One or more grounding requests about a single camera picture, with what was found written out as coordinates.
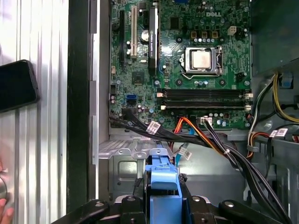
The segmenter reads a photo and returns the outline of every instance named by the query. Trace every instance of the ram slot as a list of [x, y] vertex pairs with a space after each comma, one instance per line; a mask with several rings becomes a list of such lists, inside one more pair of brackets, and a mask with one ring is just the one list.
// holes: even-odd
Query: ram slot
[[131, 58], [137, 58], [137, 6], [131, 7]]
[[125, 11], [120, 11], [120, 64], [123, 66], [125, 63]]
[[167, 109], [244, 110], [246, 105], [247, 104], [244, 102], [167, 101], [161, 105], [161, 110], [167, 110]]
[[165, 98], [209, 98], [209, 99], [240, 99], [242, 100], [247, 91], [243, 90], [162, 90]]

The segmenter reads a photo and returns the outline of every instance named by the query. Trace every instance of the blue sata port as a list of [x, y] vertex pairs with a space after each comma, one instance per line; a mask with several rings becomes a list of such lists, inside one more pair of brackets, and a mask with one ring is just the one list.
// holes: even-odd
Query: blue sata port
[[137, 95], [127, 95], [127, 104], [136, 104]]

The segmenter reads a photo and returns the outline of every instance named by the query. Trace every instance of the black smartphone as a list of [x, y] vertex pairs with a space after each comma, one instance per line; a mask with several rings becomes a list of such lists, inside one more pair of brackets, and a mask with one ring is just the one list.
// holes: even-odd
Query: black smartphone
[[0, 66], [0, 112], [36, 103], [39, 98], [30, 61], [20, 60]]

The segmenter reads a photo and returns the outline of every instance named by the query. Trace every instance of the expansion slot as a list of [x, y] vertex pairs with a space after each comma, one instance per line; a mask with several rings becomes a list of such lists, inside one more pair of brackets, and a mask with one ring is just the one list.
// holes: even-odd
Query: expansion slot
[[131, 7], [131, 58], [137, 58], [137, 6]]
[[226, 110], [247, 110], [250, 108], [245, 102], [238, 101], [220, 101], [220, 102], [211, 102], [211, 101], [167, 101], [163, 102], [161, 105], [161, 110], [167, 109], [226, 109]]
[[119, 45], [119, 58], [120, 64], [123, 66], [125, 63], [125, 11], [120, 11], [120, 45]]
[[152, 76], [157, 73], [158, 27], [158, 7], [155, 4], [149, 9], [149, 72]]
[[251, 96], [250, 91], [247, 90], [180, 90], [180, 89], [161, 89], [158, 91], [157, 97], [167, 99], [249, 99]]

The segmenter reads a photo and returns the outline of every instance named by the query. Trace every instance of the finger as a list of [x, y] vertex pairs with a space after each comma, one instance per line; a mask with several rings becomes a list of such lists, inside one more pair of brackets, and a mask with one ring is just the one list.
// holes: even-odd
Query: finger
[[6, 200], [5, 199], [0, 199], [0, 221], [2, 219], [2, 214], [4, 212], [5, 204], [6, 204]]
[[7, 211], [5, 212], [2, 218], [1, 224], [11, 224], [13, 217], [14, 217], [14, 209], [13, 208], [7, 209]]

